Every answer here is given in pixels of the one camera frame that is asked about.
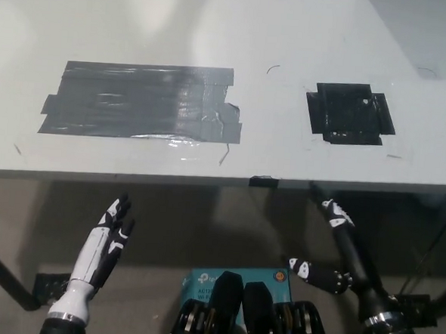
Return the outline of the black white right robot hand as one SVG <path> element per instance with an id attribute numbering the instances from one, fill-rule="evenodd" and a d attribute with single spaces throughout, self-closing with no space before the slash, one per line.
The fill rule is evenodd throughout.
<path id="1" fill-rule="evenodd" d="M 358 298 L 358 319 L 367 328 L 408 328 L 398 300 L 384 288 L 350 215 L 316 183 L 310 183 L 309 191 L 311 201 L 330 226 L 342 270 L 331 270 L 299 257 L 287 259 L 289 269 L 302 281 L 330 294 L 341 295 L 350 289 Z"/>

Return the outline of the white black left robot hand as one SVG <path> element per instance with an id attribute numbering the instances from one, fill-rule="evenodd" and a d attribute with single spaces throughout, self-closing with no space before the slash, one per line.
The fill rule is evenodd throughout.
<path id="1" fill-rule="evenodd" d="M 89 302 L 108 280 L 134 229 L 135 222 L 125 220 L 131 206 L 126 194 L 108 206 L 91 229 L 76 259 L 67 290 L 49 308 L 48 318 L 88 325 Z"/>

